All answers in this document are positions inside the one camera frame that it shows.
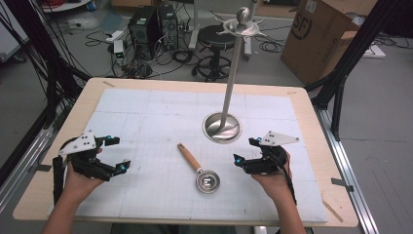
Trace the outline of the narrow black computer tower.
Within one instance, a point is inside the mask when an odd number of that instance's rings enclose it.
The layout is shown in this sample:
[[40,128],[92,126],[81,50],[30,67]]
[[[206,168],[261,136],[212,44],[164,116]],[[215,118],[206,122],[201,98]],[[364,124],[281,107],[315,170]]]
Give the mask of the narrow black computer tower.
[[175,51],[178,49],[177,16],[172,4],[163,4],[158,7],[159,23],[163,36],[164,49]]

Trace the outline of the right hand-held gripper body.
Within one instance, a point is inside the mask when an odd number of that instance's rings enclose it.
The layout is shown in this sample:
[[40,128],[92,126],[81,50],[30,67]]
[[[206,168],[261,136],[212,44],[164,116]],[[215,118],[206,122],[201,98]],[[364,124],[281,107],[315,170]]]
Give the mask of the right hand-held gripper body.
[[260,146],[261,157],[258,159],[248,159],[250,165],[243,170],[250,175],[264,175],[279,171],[287,161],[285,144],[299,141],[298,136],[288,136],[285,134],[269,131],[261,137]]

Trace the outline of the aluminium rail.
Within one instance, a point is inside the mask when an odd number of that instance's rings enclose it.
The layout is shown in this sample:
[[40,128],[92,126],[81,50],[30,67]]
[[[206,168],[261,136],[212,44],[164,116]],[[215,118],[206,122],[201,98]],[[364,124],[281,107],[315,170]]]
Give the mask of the aluminium rail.
[[363,233],[380,234],[373,215],[362,194],[344,145],[340,139],[335,138],[333,132],[330,130],[330,127],[332,126],[332,118],[330,117],[330,114],[327,110],[322,110],[317,107],[315,108],[315,112],[340,173],[341,182],[347,189]]
[[24,178],[34,171],[46,154],[54,137],[54,129],[41,129],[30,141],[23,151],[17,165],[0,186],[0,214],[6,209],[9,202],[22,184]]

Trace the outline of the white grid mat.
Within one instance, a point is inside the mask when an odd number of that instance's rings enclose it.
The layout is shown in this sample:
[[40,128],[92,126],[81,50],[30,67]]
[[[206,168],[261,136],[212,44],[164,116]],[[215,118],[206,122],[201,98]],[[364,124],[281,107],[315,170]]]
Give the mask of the white grid mat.
[[[274,223],[277,212],[262,187],[235,166],[234,154],[257,158],[250,137],[269,131],[299,137],[286,146],[290,155],[297,208],[305,222],[325,222],[327,215],[288,97],[234,94],[230,113],[241,120],[240,138],[215,143],[203,132],[205,118],[222,107],[217,93],[107,89],[87,127],[98,137],[113,136],[117,145],[103,149],[99,159],[116,165],[130,160],[123,175],[100,185],[82,203],[82,217],[169,219],[182,221]],[[181,155],[182,143],[204,170],[219,175],[219,188],[205,194],[196,186],[197,173]]]

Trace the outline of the wooden-handled metal spoon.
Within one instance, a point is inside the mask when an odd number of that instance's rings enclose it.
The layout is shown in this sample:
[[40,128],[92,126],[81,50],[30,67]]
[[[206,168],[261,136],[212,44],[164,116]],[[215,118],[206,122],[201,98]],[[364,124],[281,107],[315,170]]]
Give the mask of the wooden-handled metal spoon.
[[177,148],[197,173],[196,186],[198,190],[205,194],[214,193],[220,185],[219,175],[214,171],[204,170],[192,153],[182,143],[178,143]]

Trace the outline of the grey metal stand post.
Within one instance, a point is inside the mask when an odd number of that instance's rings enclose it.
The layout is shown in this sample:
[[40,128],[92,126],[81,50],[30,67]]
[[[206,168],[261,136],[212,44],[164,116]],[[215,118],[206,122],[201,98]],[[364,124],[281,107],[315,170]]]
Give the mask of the grey metal stand post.
[[192,34],[191,38],[189,41],[188,49],[190,51],[194,51],[196,49],[197,41],[198,41],[198,35],[199,35],[199,2],[200,0],[194,0],[194,6],[193,6],[193,29],[192,29]]

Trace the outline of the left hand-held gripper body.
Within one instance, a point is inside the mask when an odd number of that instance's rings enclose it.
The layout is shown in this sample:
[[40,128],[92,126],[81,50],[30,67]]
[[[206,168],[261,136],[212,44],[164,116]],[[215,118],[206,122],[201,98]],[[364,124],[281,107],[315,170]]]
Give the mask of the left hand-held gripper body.
[[66,161],[72,162],[75,172],[88,178],[109,181],[114,168],[101,163],[97,158],[98,149],[104,145],[103,138],[104,136],[97,137],[92,130],[88,130],[65,142],[58,155],[66,156]]

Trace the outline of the tall metal utensil stand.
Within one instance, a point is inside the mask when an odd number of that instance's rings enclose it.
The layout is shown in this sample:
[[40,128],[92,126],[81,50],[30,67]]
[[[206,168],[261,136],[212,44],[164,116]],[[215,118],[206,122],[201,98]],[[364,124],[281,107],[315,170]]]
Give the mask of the tall metal utensil stand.
[[219,35],[229,34],[234,36],[236,38],[235,46],[222,111],[211,113],[205,118],[203,132],[212,142],[226,144],[236,141],[243,132],[241,120],[229,113],[241,50],[246,39],[255,35],[262,35],[262,32],[259,29],[258,22],[253,21],[252,12],[248,7],[239,8],[236,17],[223,20],[222,26],[223,30],[219,32]]

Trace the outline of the large black computer tower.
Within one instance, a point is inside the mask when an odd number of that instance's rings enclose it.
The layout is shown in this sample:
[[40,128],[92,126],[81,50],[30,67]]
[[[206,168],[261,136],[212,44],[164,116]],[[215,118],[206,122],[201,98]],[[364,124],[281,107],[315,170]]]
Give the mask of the large black computer tower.
[[155,6],[139,6],[128,24],[129,33],[140,59],[155,56],[155,43],[161,38],[158,12]]

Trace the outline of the person's right hand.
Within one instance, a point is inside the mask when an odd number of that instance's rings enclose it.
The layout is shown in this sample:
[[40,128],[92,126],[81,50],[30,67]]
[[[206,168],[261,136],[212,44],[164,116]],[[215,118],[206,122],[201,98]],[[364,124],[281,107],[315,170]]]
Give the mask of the person's right hand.
[[294,204],[292,194],[287,182],[287,177],[291,176],[288,160],[283,165],[284,171],[269,175],[251,176],[263,187],[265,193],[273,200],[276,206],[285,205],[287,203]]

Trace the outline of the brown cardboard box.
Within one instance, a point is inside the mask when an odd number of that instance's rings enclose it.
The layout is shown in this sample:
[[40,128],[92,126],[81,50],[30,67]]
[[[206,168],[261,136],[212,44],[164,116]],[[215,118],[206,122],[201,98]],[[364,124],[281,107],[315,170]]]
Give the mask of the brown cardboard box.
[[281,61],[304,84],[328,75],[356,36],[353,17],[366,17],[378,0],[300,0]]

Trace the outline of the person's dark pants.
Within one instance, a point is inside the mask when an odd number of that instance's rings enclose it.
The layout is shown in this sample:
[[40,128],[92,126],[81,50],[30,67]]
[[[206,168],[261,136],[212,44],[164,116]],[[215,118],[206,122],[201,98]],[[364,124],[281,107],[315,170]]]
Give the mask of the person's dark pants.
[[234,226],[114,223],[110,234],[237,234]]

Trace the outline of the black metal frame strut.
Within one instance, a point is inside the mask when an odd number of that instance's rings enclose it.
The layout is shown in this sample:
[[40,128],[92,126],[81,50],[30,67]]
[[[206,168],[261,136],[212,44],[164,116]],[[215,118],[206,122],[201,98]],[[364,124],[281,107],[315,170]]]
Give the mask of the black metal frame strut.
[[338,141],[340,141],[340,118],[347,78],[401,5],[402,0],[378,0],[333,70],[324,78],[305,87],[307,92],[320,88],[319,93],[311,98],[312,104],[318,109],[326,110],[329,102],[334,99],[330,131]]

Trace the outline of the flat white power strip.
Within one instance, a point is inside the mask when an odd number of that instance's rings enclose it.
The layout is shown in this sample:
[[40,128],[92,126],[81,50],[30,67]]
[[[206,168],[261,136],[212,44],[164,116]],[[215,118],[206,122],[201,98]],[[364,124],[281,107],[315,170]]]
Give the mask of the flat white power strip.
[[377,45],[372,44],[365,51],[363,57],[366,59],[384,59],[386,54]]

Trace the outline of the black round stool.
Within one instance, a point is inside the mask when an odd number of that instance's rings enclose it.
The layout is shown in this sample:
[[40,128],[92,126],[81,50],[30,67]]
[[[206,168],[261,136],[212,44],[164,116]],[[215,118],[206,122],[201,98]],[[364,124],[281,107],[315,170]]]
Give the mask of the black round stool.
[[192,69],[192,74],[194,76],[200,74],[206,82],[229,77],[228,69],[231,66],[231,60],[222,57],[221,53],[233,49],[236,39],[231,34],[219,35],[222,30],[222,25],[209,25],[199,31],[198,42],[203,49],[210,51],[210,55],[198,60]]

